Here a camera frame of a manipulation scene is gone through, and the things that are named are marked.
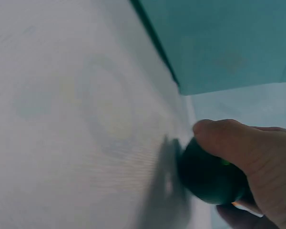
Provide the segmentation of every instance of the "dark green ball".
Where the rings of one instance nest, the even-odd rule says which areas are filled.
[[[178,172],[181,182],[210,204],[229,204],[250,193],[245,174],[235,165],[205,152],[195,138],[179,158]]]

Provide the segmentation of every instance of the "hand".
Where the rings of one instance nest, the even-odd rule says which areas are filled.
[[[234,206],[218,206],[234,229],[286,229],[286,130],[250,127],[235,120],[202,120],[193,127],[198,144],[246,174],[254,200],[241,204],[264,214],[257,217]]]

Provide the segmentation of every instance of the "fingernail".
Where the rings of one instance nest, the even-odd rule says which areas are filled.
[[[197,122],[193,126],[194,134],[195,135],[199,134],[207,125],[209,125],[212,122],[214,122],[214,121],[212,121],[210,119],[204,119],[204,120],[201,120],[201,121]]]

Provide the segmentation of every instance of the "white surface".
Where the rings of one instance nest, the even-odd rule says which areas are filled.
[[[186,108],[128,0],[0,0],[0,229],[210,228],[175,137]]]

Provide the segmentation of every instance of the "teal box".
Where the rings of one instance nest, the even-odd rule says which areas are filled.
[[[286,82],[286,0],[137,2],[181,94]]]

